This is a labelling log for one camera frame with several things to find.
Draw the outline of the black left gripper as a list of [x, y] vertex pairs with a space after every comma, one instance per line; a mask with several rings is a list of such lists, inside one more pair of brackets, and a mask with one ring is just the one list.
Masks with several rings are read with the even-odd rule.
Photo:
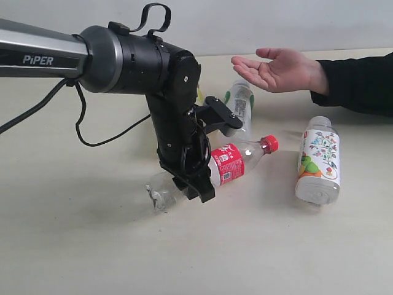
[[179, 109], [161, 93], [146, 96], [157, 137], [160, 166], [171, 173], [183, 196], [205, 203], [216, 196], [211, 181], [211, 143], [208, 134], [219, 130], [231, 137], [242, 121], [218, 98], [207, 96], [201, 106], [191, 103]]

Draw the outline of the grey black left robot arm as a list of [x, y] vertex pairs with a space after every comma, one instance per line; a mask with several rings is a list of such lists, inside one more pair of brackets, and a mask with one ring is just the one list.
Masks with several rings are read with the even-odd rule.
[[188, 50], [150, 31], [136, 36], [110, 22], [68, 35], [1, 20], [1, 76], [55, 77], [78, 93], [144, 95], [157, 137], [160, 166], [189, 199], [215, 196], [208, 133], [240, 128], [217, 98], [196, 104], [201, 65]]

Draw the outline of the person's open bare hand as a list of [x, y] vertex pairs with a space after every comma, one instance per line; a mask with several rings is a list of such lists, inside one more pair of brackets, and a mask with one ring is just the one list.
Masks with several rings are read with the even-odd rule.
[[308, 90], [329, 94], [327, 76], [318, 61], [292, 49], [260, 48], [255, 53], [269, 62], [231, 58], [234, 71], [252, 85], [271, 93]]

